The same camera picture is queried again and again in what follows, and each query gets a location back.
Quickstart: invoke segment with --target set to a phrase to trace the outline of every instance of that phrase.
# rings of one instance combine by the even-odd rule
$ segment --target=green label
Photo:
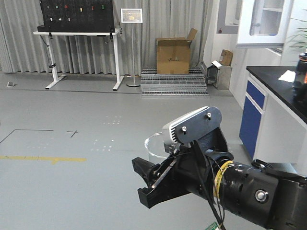
[[[219,226],[216,222],[213,222],[209,227],[207,227],[205,230],[220,230]]]

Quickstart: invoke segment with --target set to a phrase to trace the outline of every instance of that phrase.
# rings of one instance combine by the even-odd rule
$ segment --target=stacked metal grates
[[[189,74],[157,74],[157,68],[142,70],[143,98],[199,98],[208,97],[204,73],[199,67],[189,68]]]

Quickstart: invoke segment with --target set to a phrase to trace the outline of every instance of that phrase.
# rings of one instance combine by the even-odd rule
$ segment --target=black pegboard
[[[112,0],[40,0],[45,32],[113,33]]]

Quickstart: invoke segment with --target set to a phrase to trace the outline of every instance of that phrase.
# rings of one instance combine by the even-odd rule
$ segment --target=metal bolt
[[[263,190],[258,190],[255,193],[255,198],[256,198],[257,201],[264,203],[268,198],[268,193],[263,191]]]

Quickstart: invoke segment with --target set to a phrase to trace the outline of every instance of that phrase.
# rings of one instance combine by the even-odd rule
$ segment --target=gray floor
[[[45,90],[51,81],[45,73],[0,73],[1,230],[204,230],[214,221],[195,195],[144,207],[137,189],[145,183],[131,159],[148,157],[144,140],[164,124],[207,105],[222,111],[235,160],[249,163],[238,137],[242,110],[229,91],[142,99],[125,82],[113,92],[114,77],[68,75]],[[225,226],[262,229],[229,212]]]

